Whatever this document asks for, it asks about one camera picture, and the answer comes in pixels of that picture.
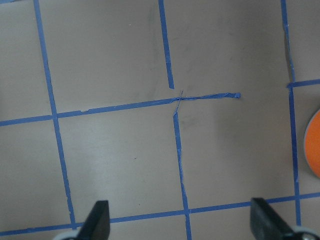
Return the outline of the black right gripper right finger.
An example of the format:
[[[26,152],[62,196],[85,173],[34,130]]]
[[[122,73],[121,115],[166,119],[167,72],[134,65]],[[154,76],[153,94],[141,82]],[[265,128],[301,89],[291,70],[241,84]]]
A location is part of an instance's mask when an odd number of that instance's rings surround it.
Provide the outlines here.
[[[251,199],[250,230],[256,240],[299,239],[299,234],[261,197]]]

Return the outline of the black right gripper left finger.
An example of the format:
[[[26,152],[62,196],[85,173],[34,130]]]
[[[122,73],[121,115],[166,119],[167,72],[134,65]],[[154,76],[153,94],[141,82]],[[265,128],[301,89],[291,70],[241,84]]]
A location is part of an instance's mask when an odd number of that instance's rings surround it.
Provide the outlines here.
[[[107,240],[110,230],[109,202],[107,200],[99,200],[94,204],[75,239]]]

